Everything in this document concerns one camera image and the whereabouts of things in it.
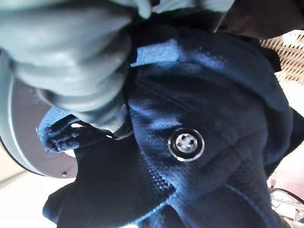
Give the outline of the right robot hand black cloth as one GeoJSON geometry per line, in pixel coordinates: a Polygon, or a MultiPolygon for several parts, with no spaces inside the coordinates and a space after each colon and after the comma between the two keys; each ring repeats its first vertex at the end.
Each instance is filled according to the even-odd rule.
{"type": "Polygon", "coordinates": [[[231,0],[3,0],[0,46],[19,80],[46,103],[120,138],[130,130],[122,94],[132,49],[127,27],[169,13],[207,16],[216,30],[231,0]]]}

